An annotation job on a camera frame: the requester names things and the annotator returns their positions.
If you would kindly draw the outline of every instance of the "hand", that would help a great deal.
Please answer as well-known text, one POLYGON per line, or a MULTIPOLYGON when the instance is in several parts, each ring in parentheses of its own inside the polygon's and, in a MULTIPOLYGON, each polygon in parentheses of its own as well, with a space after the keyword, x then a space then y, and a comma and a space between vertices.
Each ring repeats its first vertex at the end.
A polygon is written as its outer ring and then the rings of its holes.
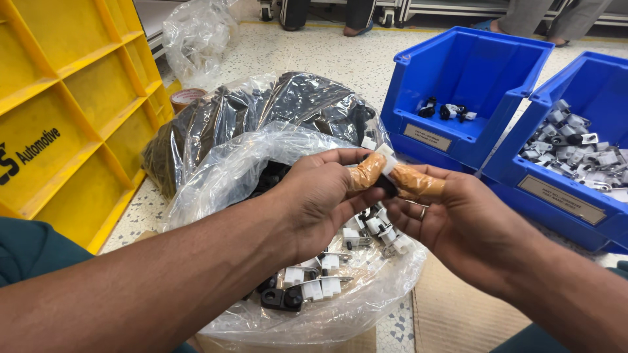
POLYGON ((472 175, 429 165, 419 172, 445 179, 443 194, 420 216, 423 206, 385 200, 387 215, 402 232, 419 240, 449 270, 494 296, 508 290, 506 279, 525 267, 526 250, 549 242, 472 175))
POLYGON ((358 164, 368 149, 332 149, 302 157, 283 180, 262 197, 281 208, 284 232, 294 249, 292 264, 314 258, 351 217, 384 197, 381 188, 347 195, 351 176, 345 165, 358 164))

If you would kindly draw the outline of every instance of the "bin label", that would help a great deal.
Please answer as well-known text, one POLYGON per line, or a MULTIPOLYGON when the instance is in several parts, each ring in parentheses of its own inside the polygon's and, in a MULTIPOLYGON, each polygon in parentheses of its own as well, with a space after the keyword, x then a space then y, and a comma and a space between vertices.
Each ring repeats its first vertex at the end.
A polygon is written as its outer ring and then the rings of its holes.
POLYGON ((421 141, 430 146, 436 147, 441 151, 447 151, 449 145, 452 143, 450 139, 446 139, 443 136, 417 128, 412 124, 406 125, 406 130, 403 132, 403 134, 417 141, 421 141))
POLYGON ((531 175, 526 175, 518 186, 593 225, 606 217, 604 210, 588 202, 584 202, 531 175))

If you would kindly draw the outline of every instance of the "plastic bag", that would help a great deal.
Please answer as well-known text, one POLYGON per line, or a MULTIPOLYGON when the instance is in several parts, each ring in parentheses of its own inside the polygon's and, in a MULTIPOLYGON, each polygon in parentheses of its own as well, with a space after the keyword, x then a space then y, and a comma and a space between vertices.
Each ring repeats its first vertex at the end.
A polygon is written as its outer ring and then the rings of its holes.
POLYGON ((177 6, 164 21, 166 58, 183 88, 213 87, 220 73, 218 54, 238 30, 238 21, 229 11, 234 2, 191 0, 177 6))
POLYGON ((379 115, 350 88, 312 73, 245 77, 180 111, 142 150, 143 167, 171 200, 211 148, 284 121, 359 146, 364 136, 390 145, 379 115))
MULTIPOLYGON (((350 147, 355 146, 278 121, 260 131, 244 133, 209 151, 190 181, 169 204, 160 231, 195 222, 244 200, 256 187, 268 160, 292 165, 305 155, 350 147)), ((354 280, 343 285, 341 294, 331 299, 304 302, 301 312, 264 309, 255 292, 248 301, 232 305, 200 333, 230 341, 226 347, 231 349, 250 345, 330 346, 348 340, 388 315, 414 288, 427 253, 422 245, 416 244, 415 252, 390 259, 381 256, 383 244, 379 241, 354 249, 350 252, 354 258, 334 273, 354 277, 354 280)), ((342 235, 334 237, 330 251, 344 252, 342 235)), ((282 284, 283 274, 280 273, 278 288, 282 284)))

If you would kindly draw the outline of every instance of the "speckled floor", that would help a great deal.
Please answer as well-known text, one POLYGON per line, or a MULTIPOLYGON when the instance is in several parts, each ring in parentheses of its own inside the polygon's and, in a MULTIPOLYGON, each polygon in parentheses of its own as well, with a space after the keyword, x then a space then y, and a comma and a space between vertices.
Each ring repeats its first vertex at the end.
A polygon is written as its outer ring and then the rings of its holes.
MULTIPOLYGON (((342 36, 340 27, 309 25, 297 32, 285 32, 276 23, 243 23, 240 37, 222 55, 222 74, 208 84, 210 89, 246 75, 263 72, 301 70, 343 82, 381 109, 395 53, 427 40, 442 30, 374 30, 357 38, 342 36)), ((554 50, 538 85, 550 78, 584 50, 628 58, 628 45, 619 42, 573 41, 567 48, 554 50)), ((174 80, 164 59, 158 64, 164 83, 174 80)), ((519 108, 518 118, 526 104, 519 108)), ((106 253, 133 242, 143 231, 154 229, 166 208, 166 201, 151 180, 139 188, 133 201, 102 248, 106 253)), ((553 240, 603 266, 614 266, 622 257, 592 254, 539 226, 553 240)), ((406 297, 390 316, 377 324, 377 351, 414 352, 411 299, 406 297)))

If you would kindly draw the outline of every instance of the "blue plastic bin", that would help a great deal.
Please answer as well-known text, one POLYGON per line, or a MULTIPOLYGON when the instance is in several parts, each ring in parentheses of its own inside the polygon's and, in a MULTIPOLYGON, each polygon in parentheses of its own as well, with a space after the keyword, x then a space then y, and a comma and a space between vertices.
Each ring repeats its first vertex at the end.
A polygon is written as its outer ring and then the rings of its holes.
POLYGON ((457 171, 478 170, 528 97, 554 44, 454 27, 394 57, 382 110, 395 150, 457 171), (436 114, 416 115, 429 97, 436 114), (474 121, 440 119, 442 104, 464 104, 474 121))
POLYGON ((628 145, 628 60, 584 52, 534 91, 530 106, 482 170, 508 205, 589 251, 628 254, 628 205, 517 156, 559 99, 601 141, 628 145))

